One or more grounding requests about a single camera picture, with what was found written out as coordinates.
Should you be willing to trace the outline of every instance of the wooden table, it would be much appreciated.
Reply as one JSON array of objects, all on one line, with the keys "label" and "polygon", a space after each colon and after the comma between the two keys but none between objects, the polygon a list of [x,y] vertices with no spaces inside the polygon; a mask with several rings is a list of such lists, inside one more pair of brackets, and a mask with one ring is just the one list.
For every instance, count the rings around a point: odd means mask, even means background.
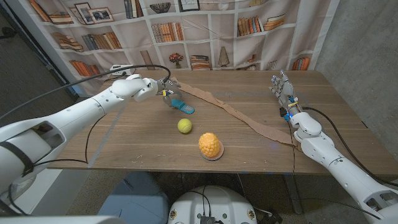
[{"label": "wooden table", "polygon": [[[161,71],[139,71],[156,80]],[[271,76],[279,72],[247,71],[173,71],[179,81],[212,92],[218,99],[253,120],[289,133],[286,121],[279,116],[279,104],[269,91]],[[340,130],[358,159],[375,174],[396,175],[398,163],[384,149],[373,133],[319,72],[287,72],[302,106],[311,106],[327,114]],[[222,108],[187,93],[183,101],[195,108],[191,115],[169,108],[161,96],[143,102],[131,102],[121,111],[106,115],[93,129],[88,146],[92,169],[128,169],[175,172],[240,172],[285,174],[293,170],[292,147],[260,136],[246,123]],[[318,120],[336,148],[351,159],[329,122]],[[189,134],[182,134],[177,123],[188,118],[193,123]],[[90,127],[77,134],[59,159],[84,159]],[[224,144],[221,159],[204,159],[198,147],[205,132],[215,133]],[[88,169],[78,162],[54,162],[55,169]],[[304,153],[295,153],[296,174],[328,174],[321,165]]]}]

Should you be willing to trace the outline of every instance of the tennis ball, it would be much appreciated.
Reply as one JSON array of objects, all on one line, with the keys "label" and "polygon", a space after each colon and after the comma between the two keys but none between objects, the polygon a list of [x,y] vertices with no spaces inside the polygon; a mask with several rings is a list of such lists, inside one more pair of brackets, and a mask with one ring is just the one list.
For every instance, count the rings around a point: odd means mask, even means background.
[{"label": "tennis ball", "polygon": [[177,126],[178,126],[178,130],[181,131],[182,133],[188,133],[192,129],[192,123],[187,118],[181,119],[178,122]]}]

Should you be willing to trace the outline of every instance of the table leg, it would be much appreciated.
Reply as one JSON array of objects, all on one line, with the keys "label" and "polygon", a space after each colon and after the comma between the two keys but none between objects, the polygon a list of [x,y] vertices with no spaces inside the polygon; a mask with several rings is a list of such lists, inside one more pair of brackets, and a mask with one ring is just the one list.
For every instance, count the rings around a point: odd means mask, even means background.
[{"label": "table leg", "polygon": [[287,187],[287,191],[289,192],[290,200],[292,201],[293,211],[297,215],[303,213],[303,208],[301,206],[299,192],[297,191],[296,182],[294,181],[293,175],[284,175],[285,185]]}]

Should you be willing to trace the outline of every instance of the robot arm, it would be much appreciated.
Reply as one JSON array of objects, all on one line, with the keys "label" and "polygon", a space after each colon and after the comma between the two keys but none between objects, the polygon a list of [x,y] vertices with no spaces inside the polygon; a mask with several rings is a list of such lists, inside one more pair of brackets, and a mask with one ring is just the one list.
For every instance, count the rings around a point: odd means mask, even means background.
[{"label": "robot arm", "polygon": [[[0,192],[44,170],[49,163],[36,164],[56,159],[74,135],[110,111],[122,108],[131,98],[142,101],[167,88],[169,84],[162,81],[131,75],[58,113],[1,127]],[[181,94],[178,88],[173,93]]]},{"label": "robot arm", "polygon": [[398,191],[379,184],[345,158],[335,148],[333,141],[322,132],[321,124],[302,111],[287,75],[282,70],[280,74],[282,79],[273,76],[274,87],[269,88],[286,110],[286,118],[297,128],[294,137],[301,142],[304,154],[328,169],[363,210],[381,219],[365,213],[369,223],[388,223],[388,220],[396,220]]}]

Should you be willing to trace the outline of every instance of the concrete wall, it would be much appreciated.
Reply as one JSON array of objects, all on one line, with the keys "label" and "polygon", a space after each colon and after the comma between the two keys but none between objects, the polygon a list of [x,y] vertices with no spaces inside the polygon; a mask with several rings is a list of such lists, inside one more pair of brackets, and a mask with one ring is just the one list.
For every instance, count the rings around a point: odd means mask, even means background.
[{"label": "concrete wall", "polygon": [[315,70],[398,161],[398,1],[341,0]]}]

